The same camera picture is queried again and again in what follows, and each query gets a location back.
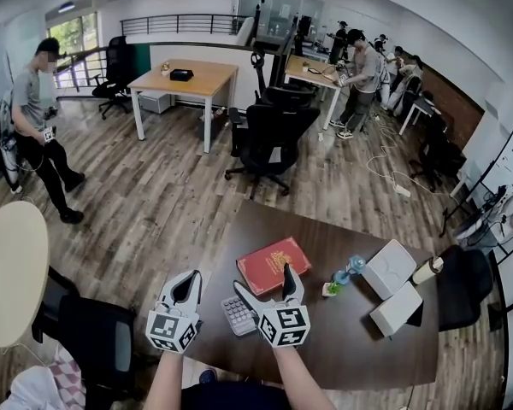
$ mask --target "wooden desk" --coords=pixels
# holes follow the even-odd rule
[[[17,342],[34,321],[48,277],[44,216],[28,202],[0,208],[0,348]]]
[[[148,73],[143,74],[128,85],[131,88],[133,113],[135,115],[139,140],[144,140],[143,121],[140,116],[139,107],[139,93],[141,91],[152,90],[171,94],[172,104],[174,104],[175,95],[197,97],[205,100],[203,151],[209,153],[211,146],[211,105],[213,96],[230,81],[228,107],[233,106],[233,91],[236,85],[238,66],[206,61],[189,61],[186,59],[171,59],[168,63],[171,70],[176,68],[192,70],[194,76],[188,82],[173,81],[168,75],[162,76],[162,65],[160,65],[152,68]]]
[[[234,279],[243,281],[237,258],[288,236],[296,239],[314,267],[302,277],[311,330],[298,352],[317,383],[337,390],[432,383],[439,352],[439,310],[433,278],[417,287],[424,300],[422,326],[404,325],[391,339],[384,338],[369,317],[381,300],[362,277],[356,276],[338,296],[326,300],[321,287],[352,255],[370,259],[387,240],[249,201],[243,202],[230,228],[224,255],[203,293],[198,309],[202,332],[187,355],[227,371],[280,383],[269,345],[256,333],[234,336],[220,302],[234,296]],[[431,257],[423,250],[407,250],[418,263]],[[280,290],[273,296],[280,299]]]
[[[302,64],[305,62],[309,63],[310,68],[315,68],[315,70],[319,72],[322,72],[325,68],[331,67],[332,64],[314,61],[313,59],[304,58],[302,56],[291,55],[285,70],[285,82],[287,84],[289,83],[290,79],[299,79],[310,84],[324,86],[325,88],[334,90],[333,101],[331,102],[331,106],[328,109],[327,118],[323,123],[323,129],[326,130],[328,128],[328,122],[331,120],[331,117],[333,117],[334,107],[336,106],[336,102],[339,100],[339,95],[342,88],[335,85],[331,80],[325,78],[322,74],[313,74],[303,71]],[[333,77],[336,79],[339,78],[336,72],[334,72]]]

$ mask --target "red book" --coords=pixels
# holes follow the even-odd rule
[[[306,255],[292,237],[238,258],[238,269],[251,291],[259,296],[283,284],[285,263],[292,265],[298,275],[311,268]]]

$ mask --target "potted plant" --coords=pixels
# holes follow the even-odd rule
[[[341,289],[342,289],[342,285],[333,281],[331,283],[325,283],[323,285],[321,294],[323,295],[323,297],[332,297],[332,296],[336,296],[340,292]]]

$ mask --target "shoe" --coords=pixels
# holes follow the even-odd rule
[[[342,138],[343,140],[349,140],[350,138],[353,138],[353,134],[350,131],[348,131],[347,129],[340,131],[339,133],[336,134],[336,136],[338,138]]]
[[[65,184],[65,191],[67,193],[70,193],[72,190],[74,190],[79,185],[83,184],[86,181],[86,176],[83,173],[78,173],[78,178],[74,180],[72,184],[66,185]]]
[[[15,190],[10,190],[9,192],[12,194],[12,195],[18,195],[19,193],[21,193],[23,191],[23,187],[21,187],[20,185],[17,185],[17,188]]]
[[[345,123],[342,123],[340,120],[330,120],[328,124],[334,127],[345,127]]]
[[[200,384],[209,384],[209,383],[214,383],[216,381],[218,381],[219,378],[218,376],[216,375],[216,370],[215,369],[206,369],[205,371],[202,372],[202,374],[199,376],[199,383]]]
[[[78,225],[84,219],[84,213],[68,209],[65,214],[61,214],[61,222],[69,225]]]

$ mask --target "white table leg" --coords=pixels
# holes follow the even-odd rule
[[[323,123],[323,130],[326,131],[328,128],[328,122],[331,121],[333,117],[334,107],[336,107],[336,102],[339,100],[340,88],[334,90],[333,100],[331,101],[331,106],[328,109],[327,118],[325,119],[325,123]]]
[[[140,116],[139,94],[134,88],[131,89],[131,100],[133,102],[133,115],[135,116],[135,124],[137,125],[137,134],[139,135],[139,140],[144,140],[143,119]]]
[[[211,149],[211,104],[213,98],[205,98],[205,116],[203,123],[203,152],[209,153]]]
[[[412,122],[412,126],[414,126],[416,124],[416,122],[418,121],[418,119],[420,118],[420,114],[421,114],[421,110],[418,109],[418,111],[416,112],[416,117],[414,118],[414,121]]]
[[[399,131],[399,135],[403,135],[404,129],[405,129],[405,127],[407,127],[407,125],[409,124],[410,117],[412,117],[412,113],[414,113],[414,109],[415,109],[415,104],[414,104],[414,103],[412,103],[412,107],[410,107],[410,112],[409,112],[409,114],[407,115],[407,118],[406,118],[406,119],[404,119],[404,123],[403,123],[403,125],[401,126],[401,130]]]
[[[233,74],[233,76],[230,78],[230,91],[229,91],[229,94],[228,94],[228,111],[227,111],[227,114],[230,111],[230,108],[233,107],[233,95],[235,94],[235,91],[236,91],[237,78],[238,78],[238,72],[235,72]]]

